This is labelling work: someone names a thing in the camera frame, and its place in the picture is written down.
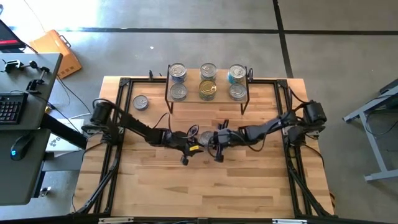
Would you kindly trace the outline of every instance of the gold can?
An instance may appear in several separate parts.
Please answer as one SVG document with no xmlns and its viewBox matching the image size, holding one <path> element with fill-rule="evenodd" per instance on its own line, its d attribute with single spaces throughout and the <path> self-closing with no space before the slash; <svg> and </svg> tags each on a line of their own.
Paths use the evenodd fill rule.
<svg viewBox="0 0 398 224">
<path fill-rule="evenodd" d="M 214 99 L 217 92 L 216 83 L 212 80 L 203 80 L 199 84 L 199 97 L 203 100 L 209 101 Z"/>
</svg>

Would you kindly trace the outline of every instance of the gray metal frame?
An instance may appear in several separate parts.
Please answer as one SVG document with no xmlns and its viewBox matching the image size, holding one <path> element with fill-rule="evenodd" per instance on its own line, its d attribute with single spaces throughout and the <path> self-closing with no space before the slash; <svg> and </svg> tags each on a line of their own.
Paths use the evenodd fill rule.
<svg viewBox="0 0 398 224">
<path fill-rule="evenodd" d="M 379 146 L 377 145 L 376 139 L 374 138 L 373 134 L 371 134 L 368 131 L 368 130 L 372 131 L 370 125 L 368 125 L 368 130 L 366 130 L 366 118 L 369 112 L 383 105 L 383 103 L 385 103 L 388 99 L 390 99 L 392 96 L 396 94 L 398 94 L 398 86 L 395 86 L 394 88 L 380 95 L 377 99 L 371 100 L 370 102 L 366 103 L 364 106 L 360 107 L 356 111 L 350 113 L 349 115 L 343 118 L 343 120 L 347 123 L 351 122 L 356 118 L 361 118 L 362 125 L 364 126 L 365 133 L 371 144 L 374 156 L 376 157 L 377 160 L 377 164 L 379 164 L 380 172 L 375 174 L 365 175 L 365 180 L 367 182 L 372 180 L 381 180 L 381 179 L 388 179 L 391 177 L 398 177 L 398 169 L 387 170 L 387 167 L 381 156 Z"/>
</svg>

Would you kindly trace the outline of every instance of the gray floor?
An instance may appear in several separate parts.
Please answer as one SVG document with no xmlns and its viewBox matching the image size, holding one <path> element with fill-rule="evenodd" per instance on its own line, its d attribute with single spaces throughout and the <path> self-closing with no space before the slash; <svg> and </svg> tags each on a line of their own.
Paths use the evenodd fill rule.
<svg viewBox="0 0 398 224">
<path fill-rule="evenodd" d="M 41 33 L 23 1 L 3 2 L 1 17 L 29 40 Z M 179 27 L 275 29 L 271 0 L 217 1 L 68 1 L 64 10 L 55 1 L 27 1 L 45 29 L 54 27 Z M 394 30 L 398 28 L 398 2 L 393 0 L 279 0 L 285 29 Z M 23 14 L 30 17 L 22 21 Z M 198 67 L 211 61 L 220 68 L 241 63 L 255 77 L 286 77 L 278 35 L 267 34 L 105 34 L 62 33 L 72 44 L 83 70 L 65 83 L 85 103 L 98 96 L 104 75 L 165 73 L 168 63 Z M 304 78 L 310 98 L 322 102 L 328 122 L 320 138 L 336 213 L 345 218 L 397 223 L 398 178 L 367 184 L 363 175 L 378 172 L 363 128 L 341 118 L 377 95 L 378 89 L 397 78 L 398 36 L 288 35 L 287 46 L 295 78 Z M 67 116 L 86 113 L 77 100 L 57 85 L 50 101 Z M 383 130 L 396 120 L 375 120 Z M 398 168 L 392 138 L 397 130 L 378 138 L 390 166 Z M 27 206 L 0 207 L 0 218 L 66 214 L 77 174 L 46 176 L 55 190 L 51 197 L 32 199 Z"/>
</svg>

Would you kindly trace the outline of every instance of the black desk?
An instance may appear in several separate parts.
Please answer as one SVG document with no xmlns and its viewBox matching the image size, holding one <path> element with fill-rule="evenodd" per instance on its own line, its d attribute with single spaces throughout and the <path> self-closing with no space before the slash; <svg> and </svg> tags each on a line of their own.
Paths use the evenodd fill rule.
<svg viewBox="0 0 398 224">
<path fill-rule="evenodd" d="M 41 92 L 38 96 L 46 101 L 49 100 L 62 54 L 0 54 L 0 59 L 20 60 L 25 65 L 29 64 L 30 60 L 34 60 L 39 67 L 49 68 L 50 72 L 44 76 L 45 83 L 38 87 Z M 39 78 L 40 74 L 40 71 L 33 68 L 0 73 L 0 92 L 25 91 L 29 81 Z M 45 100 L 29 95 L 20 124 L 0 125 L 0 145 L 2 147 L 0 152 L 0 178 L 2 180 L 0 205 L 27 204 L 33 195 L 37 195 L 37 189 L 40 188 L 44 178 L 42 168 L 50 133 L 56 134 L 82 149 L 86 148 L 86 138 L 82 134 L 44 113 L 47 106 Z M 35 139 L 28 149 L 27 155 L 20 161 L 12 161 L 10 158 L 11 146 L 19 136 L 29 131 L 33 131 Z"/>
</svg>

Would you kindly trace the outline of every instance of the computer keyboard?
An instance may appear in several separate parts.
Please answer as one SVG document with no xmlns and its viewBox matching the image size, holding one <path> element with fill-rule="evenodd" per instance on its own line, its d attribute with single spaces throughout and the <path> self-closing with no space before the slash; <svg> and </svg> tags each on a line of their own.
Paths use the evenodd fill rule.
<svg viewBox="0 0 398 224">
<path fill-rule="evenodd" d="M 0 93 L 0 125 L 19 124 L 27 93 Z"/>
</svg>

